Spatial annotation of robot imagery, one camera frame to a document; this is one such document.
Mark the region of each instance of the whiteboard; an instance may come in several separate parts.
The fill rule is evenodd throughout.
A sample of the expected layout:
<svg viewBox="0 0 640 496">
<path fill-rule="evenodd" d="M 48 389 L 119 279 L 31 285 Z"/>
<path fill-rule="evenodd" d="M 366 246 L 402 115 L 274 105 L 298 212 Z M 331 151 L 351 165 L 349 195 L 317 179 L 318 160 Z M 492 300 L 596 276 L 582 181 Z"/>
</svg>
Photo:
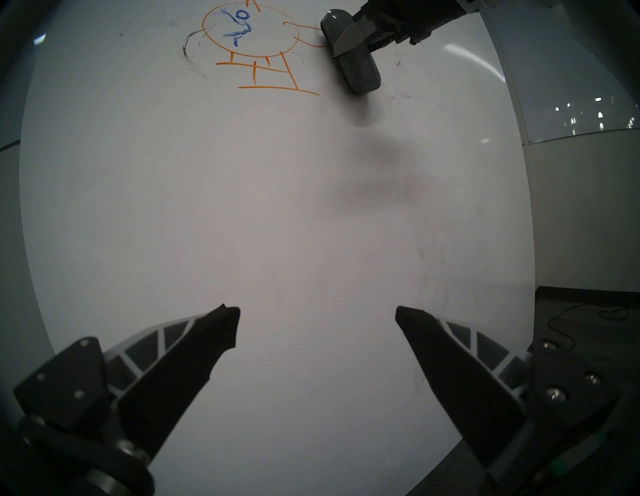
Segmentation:
<svg viewBox="0 0 640 496">
<path fill-rule="evenodd" d="M 69 1 L 47 32 L 20 202 L 54 350 L 242 311 L 159 495 L 404 495 L 460 436 L 396 306 L 531 343 L 527 177 L 482 20 L 376 52 L 355 97 L 316 28 L 360 3 L 228 4 L 237 47 L 205 1 Z"/>
</svg>

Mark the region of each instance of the orange circle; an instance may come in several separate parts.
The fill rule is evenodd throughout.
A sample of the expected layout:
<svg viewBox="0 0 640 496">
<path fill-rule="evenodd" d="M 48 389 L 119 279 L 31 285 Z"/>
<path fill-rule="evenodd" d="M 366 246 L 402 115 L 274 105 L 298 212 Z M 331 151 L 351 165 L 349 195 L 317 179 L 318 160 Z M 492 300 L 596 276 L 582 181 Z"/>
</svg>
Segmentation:
<svg viewBox="0 0 640 496">
<path fill-rule="evenodd" d="M 233 50 L 229 50 L 227 47 L 222 46 L 220 43 L 218 43 L 218 42 L 217 42 L 217 41 L 215 41 L 213 38 L 211 38 L 211 36 L 209 36 L 209 32 L 205 29 L 205 27 L 204 27 L 204 23 L 205 23 L 205 21 L 207 20 L 207 17 L 209 16 L 209 14 L 210 14 L 211 12 L 213 12 L 215 9 L 218 9 L 218 8 L 220 8 L 220 7 L 224 7 L 224 6 L 226 6 L 226 5 L 235 5 L 235 4 L 245 5 L 245 2 L 229 2 L 229 3 L 223 3 L 222 5 L 218 5 L 217 7 L 214 7 L 214 8 L 212 8 L 211 10 L 209 10 L 209 11 L 207 12 L 207 14 L 204 16 L 204 18 L 202 19 L 202 31 L 204 31 L 204 33 L 207 35 L 207 38 L 208 38 L 209 40 L 211 40 L 212 42 L 214 42 L 214 43 L 215 43 L 216 45 L 218 45 L 220 48 L 222 48 L 222 49 L 226 50 L 227 52 L 234 53 L 234 54 L 236 54 L 236 55 L 241 55 L 241 56 L 243 56 L 243 57 L 265 58 L 265 57 L 277 57 L 277 56 L 278 56 L 278 55 L 280 55 L 281 53 L 287 53 L 287 52 L 290 52 L 291 50 L 293 50 L 293 47 L 294 47 L 294 46 L 296 46 L 296 43 L 298 43 L 298 38 L 300 37 L 300 29 L 299 29 L 299 27 L 298 27 L 298 26 L 296 26 L 296 25 L 295 25 L 295 23 L 293 22 L 293 19 L 291 19 L 287 14 L 285 14 L 285 13 L 283 13 L 283 12 L 280 12 L 279 10 L 274 9 L 273 7 L 269 7 L 269 6 L 267 6 L 267 5 L 259 5 L 261 8 L 269 8 L 269 9 L 271 9 L 271 10 L 276 11 L 276 12 L 277 12 L 277 13 L 279 13 L 279 14 L 282 14 L 284 17 L 286 17 L 287 19 L 289 19 L 289 20 L 291 21 L 291 24 L 292 24 L 293 26 L 296 26 L 296 31 L 298 32 L 298 36 L 295 36 L 296 41 L 294 41 L 294 42 L 293 42 L 293 44 L 289 47 L 289 49 L 288 49 L 288 50 L 286 50 L 286 51 L 284 51 L 284 52 L 278 52 L 278 53 L 275 53 L 275 54 L 273 54 L 273 55 L 249 55 L 249 54 L 246 54 L 246 53 L 234 52 Z"/>
</svg>

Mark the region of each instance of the blue drawing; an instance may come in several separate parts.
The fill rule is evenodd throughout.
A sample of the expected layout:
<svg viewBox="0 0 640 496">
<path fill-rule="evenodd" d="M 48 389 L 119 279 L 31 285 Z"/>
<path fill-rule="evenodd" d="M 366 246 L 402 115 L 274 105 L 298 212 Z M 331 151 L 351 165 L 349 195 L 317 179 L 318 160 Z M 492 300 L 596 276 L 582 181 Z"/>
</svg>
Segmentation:
<svg viewBox="0 0 640 496">
<path fill-rule="evenodd" d="M 227 14 L 230 17 L 230 19 L 236 24 L 238 24 L 239 26 L 246 27 L 244 31 L 236 31 L 235 33 L 227 33 L 226 35 L 223 35 L 223 36 L 234 37 L 234 47 L 237 47 L 238 40 L 242 38 L 245 34 L 251 33 L 251 26 L 246 21 L 247 19 L 249 19 L 249 13 L 246 10 L 239 10 L 236 12 L 236 16 L 234 17 L 233 15 L 229 14 L 229 12 L 227 12 L 227 9 L 222 8 L 220 9 L 220 11 L 224 14 Z"/>
</svg>

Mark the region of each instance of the black marker smudge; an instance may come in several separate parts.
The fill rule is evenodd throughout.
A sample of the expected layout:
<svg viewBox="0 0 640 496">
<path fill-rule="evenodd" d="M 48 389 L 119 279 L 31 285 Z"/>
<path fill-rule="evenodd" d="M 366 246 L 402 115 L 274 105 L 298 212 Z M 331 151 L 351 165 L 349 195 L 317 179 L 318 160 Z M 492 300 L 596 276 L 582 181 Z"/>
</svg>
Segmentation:
<svg viewBox="0 0 640 496">
<path fill-rule="evenodd" d="M 191 37 L 193 35 L 197 35 L 199 32 L 204 31 L 204 29 L 199 29 L 198 31 L 194 31 L 192 32 L 189 36 L 187 36 L 187 38 L 184 41 L 184 44 L 182 45 L 182 53 L 184 55 L 184 59 L 189 63 L 189 65 L 191 65 L 191 67 L 189 67 L 191 70 L 197 72 L 198 74 L 200 74 L 201 76 L 206 77 L 204 74 L 202 74 L 202 72 L 200 71 L 200 69 L 198 69 L 196 67 L 196 65 L 191 61 L 191 59 L 189 58 L 189 56 L 187 55 L 187 43 L 189 43 L 189 40 L 191 39 Z"/>
</svg>

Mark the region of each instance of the black cable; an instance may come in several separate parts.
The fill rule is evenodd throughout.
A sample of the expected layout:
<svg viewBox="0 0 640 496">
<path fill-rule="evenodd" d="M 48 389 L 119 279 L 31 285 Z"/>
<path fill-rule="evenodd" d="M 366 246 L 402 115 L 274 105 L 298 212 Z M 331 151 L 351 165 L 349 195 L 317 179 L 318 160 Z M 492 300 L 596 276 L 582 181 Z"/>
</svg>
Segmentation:
<svg viewBox="0 0 640 496">
<path fill-rule="evenodd" d="M 626 310 L 626 314 L 624 317 L 620 317 L 620 318 L 611 318 L 611 317 L 605 317 L 602 314 L 615 314 L 617 312 L 621 312 L 622 310 Z M 616 310 L 601 310 L 598 312 L 598 317 L 600 317 L 601 319 L 605 319 L 607 321 L 616 321 L 616 322 L 620 322 L 623 320 L 626 320 L 626 318 L 629 316 L 629 307 L 621 307 L 621 308 L 617 308 Z"/>
<path fill-rule="evenodd" d="M 565 313 L 565 312 L 567 312 L 567 311 L 569 311 L 569 310 L 573 310 L 574 308 L 579 308 L 579 307 L 585 307 L 586 305 L 588 305 L 588 303 L 581 303 L 580 305 L 574 305 L 574 306 L 572 306 L 572 307 L 565 308 L 565 309 L 564 309 L 564 310 L 563 310 L 559 315 L 556 315 L 555 317 L 551 317 L 551 318 L 547 321 L 547 327 L 548 327 L 549 329 L 551 329 L 552 331 L 556 331 L 558 334 L 561 334 L 561 335 L 563 335 L 564 337 L 566 337 L 567 339 L 570 339 L 570 340 L 571 340 L 571 342 L 572 342 L 573 344 L 571 345 L 571 348 L 569 348 L 569 349 L 573 349 L 573 348 L 575 348 L 575 340 L 574 340 L 571 336 L 569 336 L 568 334 L 565 334 L 564 332 L 562 332 L 562 331 L 560 331 L 560 330 L 556 329 L 555 327 L 551 327 L 551 322 L 553 322 L 553 321 L 554 321 L 554 320 L 556 320 L 556 319 L 559 319 L 560 317 L 562 317 L 562 316 L 564 315 L 564 313 Z"/>
<path fill-rule="evenodd" d="M 572 307 L 568 307 L 565 308 L 562 312 L 560 312 L 560 314 L 556 315 L 555 317 L 551 317 L 548 321 L 547 321 L 547 327 L 549 329 L 551 329 L 552 331 L 556 331 L 558 334 L 561 334 L 562 336 L 566 337 L 567 339 L 569 339 L 571 341 L 571 348 L 569 349 L 573 349 L 575 348 L 575 339 L 573 339 L 571 336 L 569 336 L 568 334 L 562 332 L 559 329 L 556 329 L 555 327 L 551 326 L 551 322 L 553 322 L 556 319 L 559 319 L 560 317 L 562 317 L 564 315 L 565 312 L 568 312 L 569 310 L 573 310 L 574 308 L 579 308 L 579 307 L 586 307 L 588 305 L 591 305 L 590 303 L 580 303 L 578 305 L 573 305 Z M 594 307 L 608 307 L 608 305 L 593 305 Z M 617 312 L 621 312 L 622 310 L 625 310 L 627 313 L 625 314 L 624 317 L 605 317 L 604 314 L 615 314 Z M 629 316 L 629 308 L 628 307 L 620 307 L 620 308 L 616 308 L 616 310 L 600 310 L 598 312 L 598 317 L 600 317 L 601 319 L 605 319 L 608 321 L 616 321 L 616 322 L 620 322 L 623 320 L 626 320 L 626 318 Z"/>
</svg>

